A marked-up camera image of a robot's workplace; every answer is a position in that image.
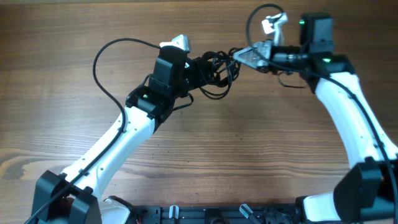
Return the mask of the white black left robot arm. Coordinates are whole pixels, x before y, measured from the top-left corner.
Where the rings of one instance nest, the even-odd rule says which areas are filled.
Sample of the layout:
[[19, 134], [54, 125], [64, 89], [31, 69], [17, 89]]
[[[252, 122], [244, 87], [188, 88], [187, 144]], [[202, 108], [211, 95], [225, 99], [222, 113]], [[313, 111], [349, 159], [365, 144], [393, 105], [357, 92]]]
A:
[[218, 81], [218, 53], [190, 59], [173, 45], [160, 47], [154, 71], [120, 105], [114, 124], [80, 159], [60, 174], [49, 170], [35, 185], [28, 223], [134, 223], [133, 205], [105, 188], [126, 159], [178, 110], [175, 100]]

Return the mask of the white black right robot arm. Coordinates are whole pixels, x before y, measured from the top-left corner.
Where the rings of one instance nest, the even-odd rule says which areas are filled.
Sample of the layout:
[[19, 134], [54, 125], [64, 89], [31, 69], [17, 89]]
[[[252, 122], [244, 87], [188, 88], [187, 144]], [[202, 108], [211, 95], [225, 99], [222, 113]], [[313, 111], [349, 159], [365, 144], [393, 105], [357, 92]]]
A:
[[257, 71], [298, 73], [329, 112], [343, 141], [349, 171], [331, 192], [301, 199], [310, 223], [359, 223], [397, 218], [397, 146], [385, 134], [345, 55], [334, 54], [333, 18], [325, 12], [301, 16], [300, 44], [283, 44], [281, 12], [262, 22], [271, 40], [250, 43], [233, 57]]

